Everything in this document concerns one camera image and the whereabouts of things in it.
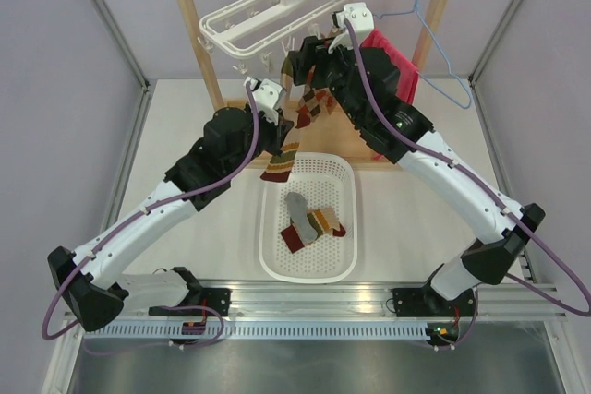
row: metal frame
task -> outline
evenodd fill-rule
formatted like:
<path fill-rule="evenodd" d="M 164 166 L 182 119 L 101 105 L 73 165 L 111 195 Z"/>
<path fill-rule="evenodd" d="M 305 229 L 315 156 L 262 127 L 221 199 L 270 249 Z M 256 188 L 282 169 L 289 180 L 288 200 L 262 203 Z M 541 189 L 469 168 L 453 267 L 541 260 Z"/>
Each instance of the metal frame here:
<path fill-rule="evenodd" d="M 96 10 L 99 18 L 103 21 L 105 27 L 111 34 L 111 37 L 115 41 L 115 44 L 119 48 L 119 51 L 126 59 L 129 68 L 133 72 L 134 77 L 138 81 L 139 85 L 141 86 L 142 90 L 145 92 L 148 90 L 148 86 L 150 83 L 146 79 L 141 66 L 139 66 L 138 60 L 136 59 L 135 55 L 131 51 L 129 44 L 126 41 L 126 38 L 123 35 L 123 32 L 119 29 L 117 22 L 115 21 L 115 17 L 113 13 L 109 9 L 109 6 L 106 4 L 104 0 L 90 0 L 94 9 Z"/>
<path fill-rule="evenodd" d="M 487 42 L 487 46 L 485 46 L 485 49 L 482 51 L 482 54 L 476 62 L 474 71 L 469 78 L 470 83 L 474 84 L 478 81 L 480 76 L 482 76 L 482 73 L 484 72 L 484 69 L 488 64 L 490 57 L 494 54 L 495 50 L 497 49 L 497 46 L 499 45 L 502 36 L 505 34 L 505 31 L 509 28 L 511 22 L 513 22 L 513 19 L 517 14 L 517 11 L 519 10 L 519 7 L 522 5 L 523 1 L 524 0 L 511 0 L 505 8 L 505 11 L 502 13 L 499 24 L 492 32 L 492 36 L 490 36 L 490 39 Z"/>

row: striped sock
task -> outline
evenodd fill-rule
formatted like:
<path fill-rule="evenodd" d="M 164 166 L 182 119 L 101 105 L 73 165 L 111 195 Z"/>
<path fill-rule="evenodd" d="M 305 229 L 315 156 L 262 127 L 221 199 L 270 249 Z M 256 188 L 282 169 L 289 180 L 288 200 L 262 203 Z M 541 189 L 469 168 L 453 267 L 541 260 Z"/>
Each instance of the striped sock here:
<path fill-rule="evenodd" d="M 332 208 L 314 209 L 308 212 L 308 221 L 312 228 L 318 233 L 318 237 L 323 234 L 332 234 L 335 237 L 344 237 L 346 235 L 346 229 L 339 222 L 336 217 L 336 213 Z M 297 232 L 296 226 L 292 223 L 283 231 L 281 236 L 285 240 L 287 247 L 293 253 L 304 248 L 306 245 L 302 241 L 299 233 Z"/>
<path fill-rule="evenodd" d="M 289 174 L 292 172 L 292 168 L 294 168 L 298 148 L 299 142 L 283 145 L 281 148 L 283 154 L 281 156 L 271 157 L 267 169 L 260 178 L 267 182 L 287 182 Z"/>

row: purple cable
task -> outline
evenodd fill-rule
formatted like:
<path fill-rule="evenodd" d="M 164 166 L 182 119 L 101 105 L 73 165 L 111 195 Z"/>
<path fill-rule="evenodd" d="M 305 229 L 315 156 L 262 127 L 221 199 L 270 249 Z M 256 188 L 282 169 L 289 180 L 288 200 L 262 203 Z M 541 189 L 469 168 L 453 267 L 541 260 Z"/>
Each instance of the purple cable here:
<path fill-rule="evenodd" d="M 201 305 L 195 305 L 195 306 L 163 306 L 163 308 L 166 309 L 170 309 L 171 311 L 184 311 L 187 309 L 202 309 L 207 311 L 208 313 L 213 314 L 214 316 L 218 317 L 218 320 L 220 320 L 220 327 L 218 328 L 218 331 L 215 333 L 215 336 L 213 336 L 211 339 L 205 340 L 205 341 L 198 341 L 197 343 L 187 343 L 185 345 L 183 345 L 185 348 L 203 348 L 204 346 L 209 346 L 212 345 L 214 342 L 216 342 L 223 334 L 223 317 L 220 316 L 220 313 L 218 313 L 216 310 L 211 309 L 207 306 L 201 306 Z M 192 339 L 196 339 L 197 336 L 187 336 L 187 340 L 192 340 Z M 154 341 L 151 343 L 143 343 L 141 345 L 137 345 L 137 346 L 132 346 L 130 348 L 124 348 L 122 350 L 116 350 L 116 351 L 93 351 L 91 349 L 89 349 L 89 347 L 87 346 L 86 341 L 82 341 L 82 349 L 87 352 L 90 355 L 95 355 L 97 357 L 106 357 L 106 356 L 111 356 L 111 355 L 119 355 L 119 354 L 123 354 L 125 352 L 130 352 L 130 351 L 137 351 L 137 350 L 143 350 L 145 348 L 153 348 L 156 346 L 169 346 L 169 341 L 163 342 L 163 341 Z"/>
<path fill-rule="evenodd" d="M 257 148 L 257 143 L 259 142 L 259 113 L 257 111 L 257 103 L 255 102 L 255 98 L 252 95 L 252 90 L 250 89 L 249 85 L 247 85 L 247 95 L 248 95 L 248 103 L 250 104 L 250 111 L 252 112 L 252 120 L 254 123 L 254 130 L 253 130 L 253 134 L 252 134 L 252 141 L 250 142 L 250 149 L 248 150 L 248 153 L 247 153 L 246 157 L 244 158 L 244 160 L 242 161 L 242 163 L 240 163 L 240 165 L 235 169 L 235 171 L 233 171 L 232 173 L 230 173 L 226 177 L 224 177 L 224 179 L 220 179 L 217 182 L 214 182 L 210 185 L 203 186 L 200 189 L 196 189 L 194 191 L 190 191 L 185 194 L 179 194 L 178 196 L 168 197 L 164 200 L 160 200 L 152 205 L 149 205 L 148 207 L 146 207 L 146 210 L 149 213 L 152 210 L 157 209 L 163 205 L 168 205 L 169 203 L 175 202 L 177 200 L 190 198 L 190 197 L 196 196 L 198 194 L 207 193 L 208 191 L 212 191 L 212 189 L 215 189 L 218 186 L 225 185 L 228 182 L 230 182 L 232 179 L 234 179 L 242 170 L 244 170 L 246 168 L 248 163 L 252 160 L 252 156 L 254 155 L 255 149 Z M 129 226 L 131 223 L 133 223 L 134 221 L 136 221 L 137 219 L 139 219 L 142 216 L 144 216 L 144 213 L 141 211 L 138 211 L 134 215 L 130 216 L 128 219 L 125 219 L 124 221 L 122 221 L 120 225 L 118 225 L 110 233 L 105 235 L 104 238 L 96 246 L 94 246 L 94 248 L 92 248 L 92 253 L 96 254 L 99 251 L 101 251 L 104 248 L 104 246 L 111 239 L 113 239 L 116 235 L 118 235 L 123 230 L 125 230 L 125 228 L 127 226 Z M 64 282 L 60 285 L 59 289 L 57 290 L 57 293 L 55 293 L 55 296 L 54 296 L 52 302 L 49 304 L 49 308 L 47 308 L 47 312 L 45 313 L 45 317 L 43 318 L 41 335 L 45 340 L 55 340 L 58 337 L 66 334 L 68 331 L 70 331 L 73 327 L 75 327 L 78 324 L 78 321 L 75 320 L 72 323 L 66 325 L 63 329 L 59 330 L 55 334 L 50 334 L 48 331 L 49 322 L 52 318 L 52 315 L 54 314 L 55 307 L 57 306 L 57 303 L 59 302 L 60 298 L 62 297 L 62 295 L 66 291 L 66 288 L 69 286 L 69 284 L 72 282 L 72 280 L 74 280 L 76 275 L 89 262 L 90 262 L 90 257 L 84 257 L 82 259 L 82 261 L 80 263 L 78 263 L 78 265 L 66 277 Z"/>
<path fill-rule="evenodd" d="M 368 79 L 368 74 L 366 72 L 366 68 L 365 65 L 363 63 L 363 58 L 361 57 L 361 51 L 359 50 L 359 44 L 357 41 L 357 37 L 355 35 L 355 31 L 353 30 L 353 26 L 351 25 L 351 22 L 349 22 L 348 19 L 346 19 L 344 21 L 344 25 L 347 27 L 347 30 L 349 31 L 349 35 L 351 36 L 351 43 L 353 44 L 353 51 L 355 53 L 355 58 L 357 61 L 357 67 L 359 68 L 359 75 L 361 76 L 361 81 L 363 83 L 363 87 L 365 89 L 365 92 L 368 96 L 368 100 L 369 103 L 371 104 L 371 108 L 373 109 L 374 113 L 378 116 L 378 118 L 380 119 L 380 121 L 384 124 L 384 126 L 386 126 L 386 128 L 388 129 L 388 131 L 390 131 L 390 133 L 395 136 L 398 140 L 400 140 L 401 142 L 403 142 L 407 147 L 411 148 L 411 149 L 415 149 L 417 151 L 420 152 L 424 152 L 425 154 L 428 154 L 431 157 L 434 157 L 435 159 L 439 159 L 440 161 L 444 161 L 447 164 L 451 164 L 452 163 L 452 159 L 450 159 L 449 157 L 436 152 L 432 149 L 428 149 L 425 147 L 421 147 L 420 145 L 417 145 L 415 142 L 413 142 L 411 139 L 409 139 L 408 137 L 405 137 L 404 135 L 402 135 L 401 133 L 399 133 L 396 128 L 394 128 L 392 126 L 392 124 L 390 122 L 388 122 L 388 119 L 386 119 L 386 116 L 383 114 L 383 112 L 381 111 L 380 107 L 378 106 L 378 103 L 376 102 L 376 98 L 373 95 L 373 92 L 371 91 L 371 87 L 369 86 L 369 79 Z M 492 189 L 490 189 L 487 184 L 485 184 L 482 180 L 480 180 L 480 178 L 475 175 L 474 173 L 472 173 L 470 170 L 468 170 L 466 167 L 464 167 L 462 164 L 458 164 L 455 166 L 455 168 L 460 171 L 461 173 L 463 173 L 464 175 L 466 175 L 470 180 L 472 180 L 472 182 L 474 182 L 475 184 L 477 184 L 497 205 L 497 207 L 499 207 L 501 210 L 505 210 L 507 207 L 505 206 L 505 204 L 502 202 L 502 200 L 497 196 L 497 193 L 495 191 L 493 191 Z M 556 306 L 559 306 L 560 308 L 564 309 L 565 311 L 568 311 L 572 314 L 575 314 L 577 316 L 582 316 L 582 317 L 591 317 L 591 293 L 589 292 L 589 290 L 585 287 L 585 284 L 581 281 L 581 279 L 579 279 L 579 277 L 575 274 L 575 272 L 570 269 L 568 267 L 568 265 L 566 265 L 560 257 L 558 257 L 551 249 L 549 246 L 546 245 L 546 243 L 544 243 L 544 241 L 542 239 L 540 239 L 534 232 L 532 232 L 527 226 L 525 226 L 525 224 L 523 222 L 521 222 L 519 220 L 519 218 L 517 218 L 517 216 L 515 216 L 512 212 L 509 212 L 507 214 L 507 216 L 517 225 L 519 226 L 519 228 L 521 228 L 521 230 L 530 238 L 532 239 L 541 249 L 542 251 L 544 251 L 553 261 L 554 263 L 556 263 L 560 269 L 562 269 L 568 276 L 569 278 L 573 281 L 573 283 L 577 286 L 577 288 L 579 289 L 579 291 L 581 291 L 581 293 L 583 294 L 583 297 L 585 298 L 586 302 L 587 302 L 587 306 L 588 309 L 587 311 L 582 311 L 580 309 L 577 308 L 573 308 L 572 306 L 569 306 L 563 302 L 561 302 L 560 300 L 552 297 L 551 295 L 548 295 L 546 293 L 544 293 L 543 291 L 539 290 L 538 288 L 536 288 L 534 285 L 532 285 L 531 283 L 528 283 L 516 276 L 513 276 L 512 274 L 507 274 L 507 277 L 518 282 L 521 283 L 522 285 L 525 286 L 525 288 L 527 288 L 528 290 L 533 291 L 534 293 L 536 293 L 537 295 L 539 295 L 540 297 L 543 297 L 544 299 L 548 300 L 549 302 L 555 304 Z"/>

